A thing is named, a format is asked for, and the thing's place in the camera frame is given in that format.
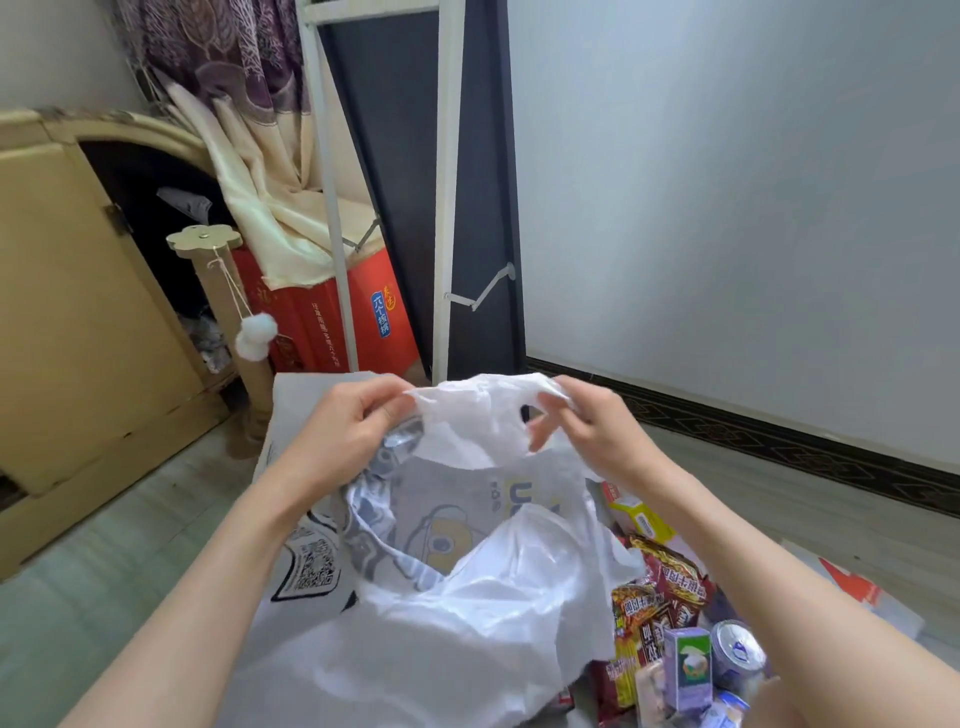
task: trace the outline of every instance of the red box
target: red box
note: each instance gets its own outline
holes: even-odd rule
[[[335,279],[272,291],[246,247],[233,251],[233,260],[253,312],[276,319],[270,357],[278,372],[349,371]],[[387,251],[354,265],[347,280],[360,369],[403,376],[420,354]]]

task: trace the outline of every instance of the purple curtain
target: purple curtain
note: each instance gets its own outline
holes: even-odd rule
[[[295,2],[113,0],[113,13],[139,71],[269,124],[309,107]]]

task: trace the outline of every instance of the purple milk carton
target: purple milk carton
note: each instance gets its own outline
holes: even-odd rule
[[[703,711],[713,703],[710,633],[700,627],[663,630],[663,702],[678,713]]]

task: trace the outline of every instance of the white wall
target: white wall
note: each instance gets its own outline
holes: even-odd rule
[[[960,463],[960,6],[510,26],[531,355]]]
[[[95,0],[0,3],[0,109],[145,104]]]

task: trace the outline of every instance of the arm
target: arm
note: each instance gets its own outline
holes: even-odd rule
[[[610,390],[569,377],[544,396],[531,449],[562,427],[590,466],[633,491],[684,537],[750,624],[810,726],[948,725],[960,674],[870,614],[737,516],[671,461]]]
[[[411,386],[382,376],[333,387],[61,728],[211,725],[283,542],[409,414]]]

